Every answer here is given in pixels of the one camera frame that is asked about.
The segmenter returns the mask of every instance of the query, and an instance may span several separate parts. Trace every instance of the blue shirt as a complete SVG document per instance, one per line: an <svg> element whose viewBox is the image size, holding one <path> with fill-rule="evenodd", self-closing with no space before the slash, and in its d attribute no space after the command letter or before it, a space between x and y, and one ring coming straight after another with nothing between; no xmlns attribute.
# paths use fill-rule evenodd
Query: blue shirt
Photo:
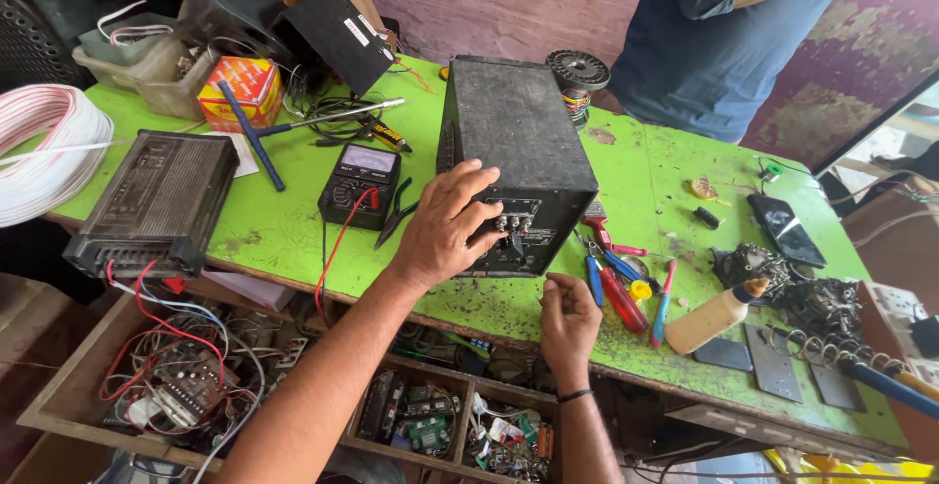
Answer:
<svg viewBox="0 0 939 484"><path fill-rule="evenodd" d="M634 118L734 142L831 0L640 0L609 90Z"/></svg>

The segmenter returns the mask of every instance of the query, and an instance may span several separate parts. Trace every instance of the hand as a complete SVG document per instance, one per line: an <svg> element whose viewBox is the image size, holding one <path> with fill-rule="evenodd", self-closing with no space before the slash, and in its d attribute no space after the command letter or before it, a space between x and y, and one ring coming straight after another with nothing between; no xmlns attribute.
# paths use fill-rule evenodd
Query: hand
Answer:
<svg viewBox="0 0 939 484"><path fill-rule="evenodd" d="M467 269L493 243L507 236L507 232L493 229L467 243L483 222L502 212L501 202L470 204L472 197L499 179L499 168L482 166L477 159L465 161L433 178L424 188L421 203L388 266L405 286L424 294Z"/></svg>
<svg viewBox="0 0 939 484"><path fill-rule="evenodd" d="M547 274L541 301L541 354L558 381L558 394L590 388L587 365L603 312L584 281Z"/></svg>

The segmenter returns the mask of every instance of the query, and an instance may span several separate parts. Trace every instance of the wristband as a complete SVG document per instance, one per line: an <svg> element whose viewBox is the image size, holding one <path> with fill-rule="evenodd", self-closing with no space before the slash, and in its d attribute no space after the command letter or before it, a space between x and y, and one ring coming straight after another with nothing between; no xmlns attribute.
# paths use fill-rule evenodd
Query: wristband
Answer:
<svg viewBox="0 0 939 484"><path fill-rule="evenodd" d="M593 389L584 389L584 390L579 390L578 392L576 392L576 393L574 393L574 394L568 394L568 395L565 395L565 396L558 396L558 404L561 404L561 403L568 403L568 402L569 402L570 400L572 400L572 399L577 399L577 398L579 398L579 397L581 397L581 396L585 396L585 395L587 395L587 394L593 394Z"/></svg>

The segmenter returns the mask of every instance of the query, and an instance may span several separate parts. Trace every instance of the pink wall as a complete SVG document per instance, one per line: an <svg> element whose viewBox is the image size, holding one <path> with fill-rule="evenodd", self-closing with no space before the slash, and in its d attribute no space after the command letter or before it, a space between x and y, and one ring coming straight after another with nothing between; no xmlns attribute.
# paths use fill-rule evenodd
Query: pink wall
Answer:
<svg viewBox="0 0 939 484"><path fill-rule="evenodd" d="M639 0L374 0L402 23L409 50L445 64L453 54L542 62L558 48L611 64Z"/></svg>
<svg viewBox="0 0 939 484"><path fill-rule="evenodd" d="M461 53L540 62L557 48L611 64L639 0L374 1L409 50L441 64ZM939 68L936 1L834 0L742 145L821 162Z"/></svg>
<svg viewBox="0 0 939 484"><path fill-rule="evenodd" d="M939 0L833 0L741 142L816 166L939 68Z"/></svg>

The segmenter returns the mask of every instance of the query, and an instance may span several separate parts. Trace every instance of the workbench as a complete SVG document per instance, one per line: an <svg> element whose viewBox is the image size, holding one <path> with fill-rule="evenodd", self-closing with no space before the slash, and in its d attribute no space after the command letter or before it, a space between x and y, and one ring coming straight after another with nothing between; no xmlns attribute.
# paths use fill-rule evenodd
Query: workbench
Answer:
<svg viewBox="0 0 939 484"><path fill-rule="evenodd" d="M409 204L434 177L445 83L438 77L438 65L402 59L434 93L425 91L408 72L389 72L366 98L405 98L403 106L386 110L382 120L403 134L414 148L413 154L404 155L402 163L402 179L414 178L402 198L404 204ZM172 131L189 124L151 114L139 97L121 90L97 85L87 94L113 119L114 139L134 137L142 128ZM282 111L278 122L286 120L286 112ZM207 130L203 125L192 132ZM609 218L606 227L613 241L678 259L670 319L723 289L711 272L712 246L733 250L738 242L756 242L770 247L769 239L751 220L745 200L753 192L752 187L759 186L757 156L761 154L692 133L645 125L596 108L591 109L590 122L580 135L600 184L600 198ZM263 169L235 179L207 250L209 264L313 290L322 272L322 226L316 201L341 150L315 147L315 139L310 130L302 129L262 140L287 190L276 192ZM34 142L20 146L17 152L31 149ZM88 185L49 216L65 224L85 220L129 148L130 144L111 147ZM804 168L791 161L782 163ZM688 181L702 177L710 179L730 206L704 202L688 192ZM792 205L825 255L829 264L818 275L869 278L814 178L786 168L777 182L766 185L766 191ZM692 214L698 206L724 218L723 225L717 230L704 226ZM339 228L328 225L327 248L332 248ZM348 229L327 277L327 296L354 303L389 263L403 230L398 228L381 249L373 251L376 232ZM581 232L590 231L581 226ZM583 246L571 237L559 251L551 271L583 277L584 256ZM664 279L662 259L644 261L652 275ZM429 291L409 319L536 352L540 333L537 300L542 283L540 279L524 278L452 279ZM684 300L687 308L679 304ZM652 298L641 307L650 321L657 306L657 298ZM776 311L771 308L753 308L747 317L748 322L758 325L775 319ZM742 326L723 337L745 342ZM758 391L751 374L697 363L691 357L675 354L667 345L653 348L648 333L627 332L608 303L591 359L592 369L598 373L738 416L759 418L882 454L905 452L906 441L886 399L864 385L859 389L867 413L824 405L806 364L796 361L794 369L805 403L794 403Z"/></svg>

